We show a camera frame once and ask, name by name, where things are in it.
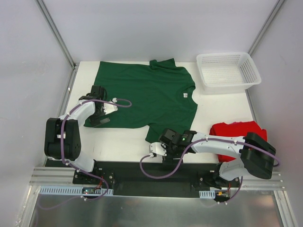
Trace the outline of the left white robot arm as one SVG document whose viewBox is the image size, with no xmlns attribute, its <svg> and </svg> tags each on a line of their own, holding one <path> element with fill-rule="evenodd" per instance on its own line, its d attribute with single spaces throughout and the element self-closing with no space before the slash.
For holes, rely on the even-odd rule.
<svg viewBox="0 0 303 227">
<path fill-rule="evenodd" d="M 45 155 L 84 170 L 83 177 L 90 184 L 99 181 L 100 172 L 94 169 L 95 161 L 81 151 L 80 126 L 85 121 L 92 127 L 109 122 L 109 118 L 102 117 L 116 111 L 117 107 L 101 102 L 106 99 L 105 88 L 93 85 L 89 93 L 79 98 L 76 110 L 59 118 L 49 118 L 46 122 Z"/>
</svg>

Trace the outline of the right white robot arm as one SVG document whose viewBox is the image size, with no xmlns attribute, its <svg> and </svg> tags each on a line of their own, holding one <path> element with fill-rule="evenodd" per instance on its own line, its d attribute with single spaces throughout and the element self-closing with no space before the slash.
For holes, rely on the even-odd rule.
<svg viewBox="0 0 303 227">
<path fill-rule="evenodd" d="M 213 182 L 219 187 L 247 175 L 271 179 L 276 162 L 275 148 L 253 132 L 246 136 L 224 137 L 196 131 L 179 134 L 165 129 L 154 145 L 154 154 L 166 159 L 182 159 L 187 153 L 212 153 L 232 157 L 232 161 L 219 162 L 213 174 Z"/>
</svg>

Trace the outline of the white plastic basket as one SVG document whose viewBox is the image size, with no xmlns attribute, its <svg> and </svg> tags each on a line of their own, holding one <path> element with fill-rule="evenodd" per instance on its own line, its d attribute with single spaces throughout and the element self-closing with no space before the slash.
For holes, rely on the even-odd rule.
<svg viewBox="0 0 303 227">
<path fill-rule="evenodd" d="M 197 68 L 205 94 L 234 94 L 261 83 L 260 73 L 246 52 L 199 54 Z"/>
</svg>

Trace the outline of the green t shirt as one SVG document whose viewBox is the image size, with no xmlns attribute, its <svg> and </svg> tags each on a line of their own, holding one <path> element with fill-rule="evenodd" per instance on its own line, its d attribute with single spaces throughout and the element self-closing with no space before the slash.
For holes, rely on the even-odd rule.
<svg viewBox="0 0 303 227">
<path fill-rule="evenodd" d="M 197 104 L 192 98 L 195 83 L 174 59 L 152 60 L 148 65 L 100 62 L 94 85 L 107 91 L 107 99 L 132 102 L 109 115 L 100 128 L 136 129 L 149 126 L 145 140 L 157 142 L 162 132 L 172 129 L 180 134 L 190 130 Z"/>
</svg>

